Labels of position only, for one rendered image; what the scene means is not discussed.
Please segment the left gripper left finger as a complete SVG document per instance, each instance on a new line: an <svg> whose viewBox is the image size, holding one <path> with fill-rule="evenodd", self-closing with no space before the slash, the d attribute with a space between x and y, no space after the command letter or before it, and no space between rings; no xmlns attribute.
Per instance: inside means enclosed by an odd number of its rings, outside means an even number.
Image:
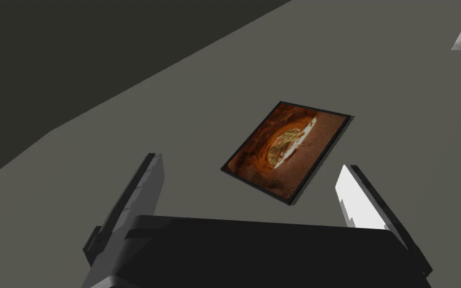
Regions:
<svg viewBox="0 0 461 288"><path fill-rule="evenodd" d="M102 226L90 233L83 253L90 266L82 288L142 288L118 272L146 240L126 239L136 217L152 215L165 180L163 156L148 153Z"/></svg>

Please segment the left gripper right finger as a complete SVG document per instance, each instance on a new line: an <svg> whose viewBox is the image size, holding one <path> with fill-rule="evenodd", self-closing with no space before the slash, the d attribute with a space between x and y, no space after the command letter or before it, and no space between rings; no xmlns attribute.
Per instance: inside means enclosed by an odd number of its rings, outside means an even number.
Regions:
<svg viewBox="0 0 461 288"><path fill-rule="evenodd" d="M416 271L427 278L434 270L395 213L357 165L344 164L335 192L346 226L392 232L405 247Z"/></svg>

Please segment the framed orange cave picture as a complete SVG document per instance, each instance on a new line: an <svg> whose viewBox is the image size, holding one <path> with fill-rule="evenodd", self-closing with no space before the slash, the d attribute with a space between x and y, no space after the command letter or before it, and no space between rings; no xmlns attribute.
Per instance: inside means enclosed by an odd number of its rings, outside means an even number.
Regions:
<svg viewBox="0 0 461 288"><path fill-rule="evenodd" d="M279 101L221 171L292 206L354 116Z"/></svg>

